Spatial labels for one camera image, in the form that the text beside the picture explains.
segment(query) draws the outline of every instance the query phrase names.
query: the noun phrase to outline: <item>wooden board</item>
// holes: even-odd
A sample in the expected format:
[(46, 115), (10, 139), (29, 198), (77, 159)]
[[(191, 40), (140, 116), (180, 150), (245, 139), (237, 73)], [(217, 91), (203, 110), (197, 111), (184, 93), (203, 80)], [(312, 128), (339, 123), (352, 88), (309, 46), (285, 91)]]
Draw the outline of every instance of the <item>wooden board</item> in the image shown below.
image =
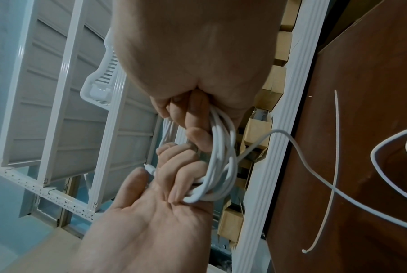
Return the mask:
[[(335, 39), (318, 57), (296, 132), (309, 164), (328, 181), (335, 165), (334, 89), (340, 103), (338, 188), (374, 209), (407, 221), (407, 199), (377, 175), (371, 150), (407, 128), (407, 1), (386, 0)], [(378, 162), (407, 191), (406, 138)], [(313, 242), (330, 189), (289, 156), (268, 246), (278, 273), (407, 272), (407, 229), (335, 196), (316, 248)]]

